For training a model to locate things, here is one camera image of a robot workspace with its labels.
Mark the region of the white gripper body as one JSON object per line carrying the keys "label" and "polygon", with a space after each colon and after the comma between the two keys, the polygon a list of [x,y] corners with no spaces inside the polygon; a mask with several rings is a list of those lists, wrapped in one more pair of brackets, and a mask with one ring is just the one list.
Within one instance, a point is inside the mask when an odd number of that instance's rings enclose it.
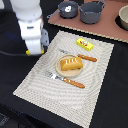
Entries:
{"label": "white gripper body", "polygon": [[25,41],[30,55],[40,55],[41,49],[49,45],[48,32],[43,28],[43,21],[39,18],[33,22],[18,21],[21,37]]}

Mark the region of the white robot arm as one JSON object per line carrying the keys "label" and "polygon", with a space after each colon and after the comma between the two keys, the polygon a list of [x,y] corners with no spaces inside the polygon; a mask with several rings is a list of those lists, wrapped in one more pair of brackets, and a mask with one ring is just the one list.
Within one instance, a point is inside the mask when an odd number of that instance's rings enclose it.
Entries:
{"label": "white robot arm", "polygon": [[43,47],[49,45],[49,36],[43,28],[44,22],[40,0],[10,1],[18,18],[21,37],[27,46],[26,53],[29,55],[43,54]]}

